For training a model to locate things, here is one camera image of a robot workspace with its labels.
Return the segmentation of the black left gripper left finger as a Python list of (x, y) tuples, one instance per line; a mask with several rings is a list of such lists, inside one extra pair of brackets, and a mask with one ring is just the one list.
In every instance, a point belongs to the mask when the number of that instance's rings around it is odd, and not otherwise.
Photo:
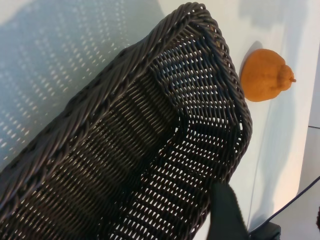
[(227, 183), (210, 188), (210, 226), (208, 240), (249, 240), (235, 192)]

